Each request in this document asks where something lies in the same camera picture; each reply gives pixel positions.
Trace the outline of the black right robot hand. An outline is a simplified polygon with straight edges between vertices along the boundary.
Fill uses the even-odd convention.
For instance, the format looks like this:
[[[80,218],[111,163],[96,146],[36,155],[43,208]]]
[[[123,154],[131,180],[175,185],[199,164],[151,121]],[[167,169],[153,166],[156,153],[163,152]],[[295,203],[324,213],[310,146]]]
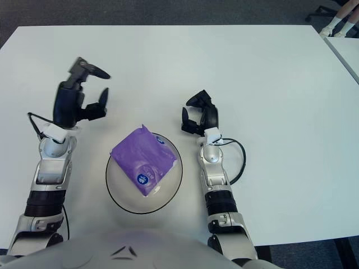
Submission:
[[[188,112],[185,107],[182,108],[182,125],[181,130],[189,133],[204,136],[205,130],[219,127],[219,117],[217,107],[212,103],[209,94],[202,90],[187,102],[186,106],[201,109],[202,115],[200,124],[188,118]]]

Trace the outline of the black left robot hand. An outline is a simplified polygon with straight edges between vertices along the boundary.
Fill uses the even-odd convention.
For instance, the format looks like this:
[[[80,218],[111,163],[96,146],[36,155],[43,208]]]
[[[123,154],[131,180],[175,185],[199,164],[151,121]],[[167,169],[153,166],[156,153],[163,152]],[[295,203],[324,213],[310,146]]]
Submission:
[[[82,83],[88,76],[108,80],[110,75],[101,68],[78,57],[69,70],[70,76],[62,81],[57,89],[53,108],[53,122],[62,128],[73,128],[81,120],[95,120],[107,114],[109,88],[105,88],[96,103],[82,107],[85,94]]]

